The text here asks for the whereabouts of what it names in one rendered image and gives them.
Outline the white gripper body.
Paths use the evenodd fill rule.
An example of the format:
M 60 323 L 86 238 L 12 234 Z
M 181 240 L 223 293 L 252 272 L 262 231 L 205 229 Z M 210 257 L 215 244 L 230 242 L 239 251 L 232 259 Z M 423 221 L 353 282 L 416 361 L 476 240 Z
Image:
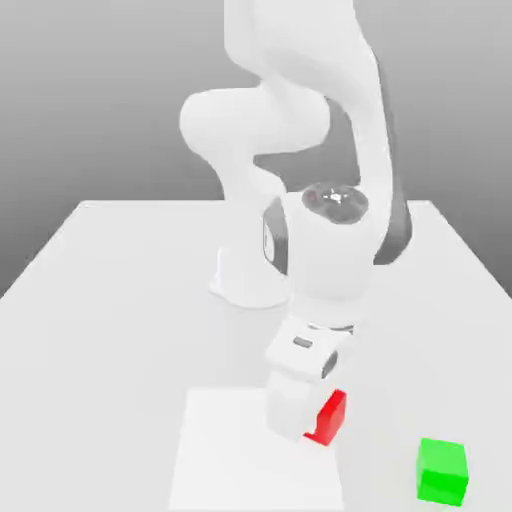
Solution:
M 279 436 L 298 442 L 314 425 L 318 413 L 319 385 L 272 370 L 266 385 L 268 427 Z

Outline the small red cube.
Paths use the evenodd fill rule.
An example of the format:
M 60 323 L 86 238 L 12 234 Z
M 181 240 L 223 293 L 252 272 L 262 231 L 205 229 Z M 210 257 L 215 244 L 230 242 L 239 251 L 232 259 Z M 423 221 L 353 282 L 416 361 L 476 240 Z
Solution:
M 329 446 L 344 422 L 347 395 L 335 389 L 316 417 L 316 427 L 312 433 L 303 436 L 323 446 Z

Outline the small green cube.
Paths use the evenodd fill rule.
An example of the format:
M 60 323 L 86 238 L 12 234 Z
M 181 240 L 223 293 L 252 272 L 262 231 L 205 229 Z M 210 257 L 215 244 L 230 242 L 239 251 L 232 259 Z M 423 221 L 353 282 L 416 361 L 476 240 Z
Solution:
M 416 458 L 416 496 L 419 500 L 460 507 L 469 482 L 463 444 L 422 438 Z

